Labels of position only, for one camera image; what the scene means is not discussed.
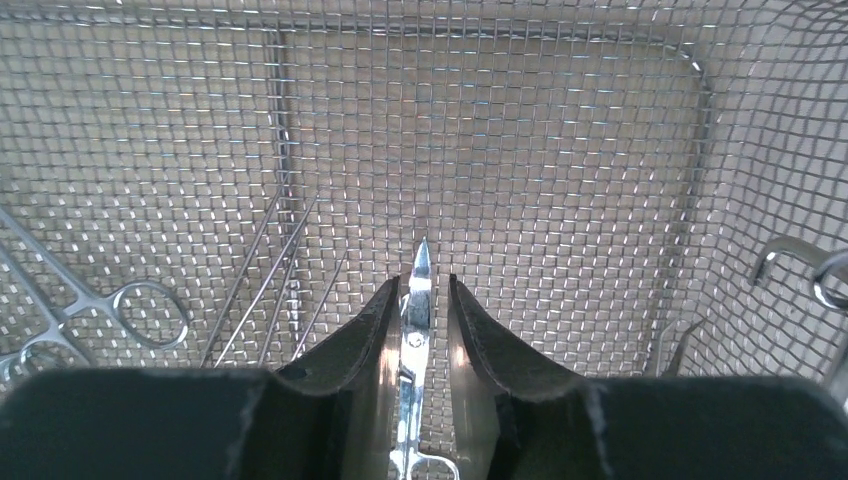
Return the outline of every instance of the wire mesh basket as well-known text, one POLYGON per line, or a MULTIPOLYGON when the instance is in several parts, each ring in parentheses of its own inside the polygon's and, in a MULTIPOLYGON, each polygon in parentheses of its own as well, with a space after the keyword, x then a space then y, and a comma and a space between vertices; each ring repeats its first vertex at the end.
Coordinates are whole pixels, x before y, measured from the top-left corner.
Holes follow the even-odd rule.
MULTIPOLYGON (((425 235, 433 450, 449 273, 583 375, 655 374, 690 329, 681 374, 820 380, 844 340, 806 264, 746 281, 775 236, 848 246, 843 3, 6 2, 0 39, 0 204, 96 288, 155 279, 192 315, 168 351, 73 318, 99 364, 278 367, 425 235)), ((0 353, 43 328, 0 271, 0 353)))

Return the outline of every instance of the metal basket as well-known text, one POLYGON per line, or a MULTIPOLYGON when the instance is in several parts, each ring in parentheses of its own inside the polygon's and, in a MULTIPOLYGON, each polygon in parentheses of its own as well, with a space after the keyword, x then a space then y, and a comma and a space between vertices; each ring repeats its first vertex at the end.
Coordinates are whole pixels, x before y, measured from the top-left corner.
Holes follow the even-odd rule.
MULTIPOLYGON (((101 364, 257 365, 270 331, 277 367, 425 235, 434 450, 449 273, 589 376, 656 374, 693 325, 685 375, 820 380, 843 341, 803 262, 746 281, 776 236, 848 246, 841 2, 6 2, 0 39, 0 203, 93 285, 156 279, 193 315, 170 351, 75 319, 101 364)), ((43 328, 30 303, 0 271, 0 352, 43 328)))

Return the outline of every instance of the scissors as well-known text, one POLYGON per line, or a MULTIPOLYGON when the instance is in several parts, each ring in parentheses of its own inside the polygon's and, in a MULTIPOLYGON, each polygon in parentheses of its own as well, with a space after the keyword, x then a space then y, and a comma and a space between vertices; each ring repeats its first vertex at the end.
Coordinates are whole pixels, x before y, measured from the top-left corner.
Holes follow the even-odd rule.
POLYGON ((430 354, 430 250, 427 239, 421 241, 415 254, 409 293, 400 301, 400 415, 398 418, 397 446, 389 453, 389 460, 397 468, 400 478, 412 479, 416 465, 428 460, 443 463, 459 480, 456 464, 445 457, 427 455, 418 450, 421 439, 421 409, 424 405, 424 375, 430 354))
POLYGON ((29 362, 33 358, 42 358, 48 363, 55 364, 56 356, 53 354, 36 353, 33 347, 39 344, 58 344, 67 348, 80 358, 84 365, 96 365, 91 352, 78 344, 72 336, 66 335, 64 332, 65 325, 74 315, 80 312, 94 309, 106 314, 106 316, 121 325, 127 331, 129 336, 136 342, 148 348, 167 349, 173 348, 182 343, 188 334, 189 314, 188 310, 183 306, 180 299, 167 287, 161 283, 156 283, 150 280, 135 280, 120 287, 109 295, 101 295, 95 291, 90 285, 84 282, 80 277, 71 272, 62 262, 59 261, 47 248, 44 247, 35 237, 32 236, 17 220, 9 214, 6 209, 0 206, 0 221, 6 224, 21 241, 31 249, 34 253, 40 256, 44 262, 49 265, 56 275, 61 278, 68 288, 74 293, 76 299, 73 303, 66 307, 54 305, 50 298, 44 293, 41 287, 35 283, 35 280, 27 274, 26 270, 12 257, 9 250, 0 243, 0 263, 5 263, 12 273, 18 278, 21 285, 26 290, 27 294, 32 298, 33 303, 47 320, 47 330, 27 340, 23 347, 17 352, 0 355, 0 372, 6 381, 11 378, 10 369, 13 365, 18 364, 23 367, 28 373, 29 362), (179 313, 180 321, 179 333, 166 340, 157 340, 145 336, 143 333, 136 330, 126 317, 124 311, 124 300, 128 293, 136 291, 148 291, 150 294, 159 294, 168 303, 172 304, 179 313))

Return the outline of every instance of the gray surface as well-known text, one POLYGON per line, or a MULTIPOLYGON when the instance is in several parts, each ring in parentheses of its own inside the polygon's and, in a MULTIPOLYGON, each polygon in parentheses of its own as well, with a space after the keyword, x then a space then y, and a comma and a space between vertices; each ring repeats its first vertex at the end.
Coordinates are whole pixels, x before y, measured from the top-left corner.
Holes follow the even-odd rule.
MULTIPOLYGON (((843 336, 801 265, 781 260, 767 289, 745 282, 774 236, 846 246, 841 6, 75 3, 0 11, 0 201, 104 292, 155 279, 195 319, 169 352, 75 320, 104 364, 199 364, 286 172, 220 345, 315 195, 271 366, 345 250, 308 346, 408 270, 426 234, 437 302, 423 440, 436 450, 453 443, 451 272, 587 375, 662 368, 706 319, 684 373, 818 379, 843 336)), ((0 241, 17 248, 3 229, 0 241)), ((225 365, 256 363, 272 290, 225 365)), ((0 272, 0 352, 38 331, 31 310, 0 272)))

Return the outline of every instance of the metal wire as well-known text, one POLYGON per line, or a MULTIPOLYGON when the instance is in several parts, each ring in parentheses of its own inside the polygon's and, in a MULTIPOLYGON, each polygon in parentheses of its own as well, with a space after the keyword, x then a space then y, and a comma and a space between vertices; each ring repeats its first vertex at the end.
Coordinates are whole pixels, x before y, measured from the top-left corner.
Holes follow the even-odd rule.
MULTIPOLYGON (((0 203, 102 291, 151 278, 185 299, 193 330, 173 352, 78 319, 75 335, 109 365, 198 366, 228 343, 223 365, 255 365, 280 304, 277 367, 305 338, 301 319, 318 314, 309 348, 426 235, 436 309, 422 441, 436 451, 453 442, 439 353, 451 272, 581 374, 665 371, 685 333, 681 374, 820 379, 846 325, 810 296, 810 267, 779 259, 765 288, 746 275, 779 235, 848 247, 847 8, 6 3, 0 203), (223 322, 208 344, 228 291, 232 318, 245 317, 318 190, 288 285, 269 285, 285 301, 263 297, 240 332, 223 322)), ((39 322, 0 271, 0 353, 39 322)))

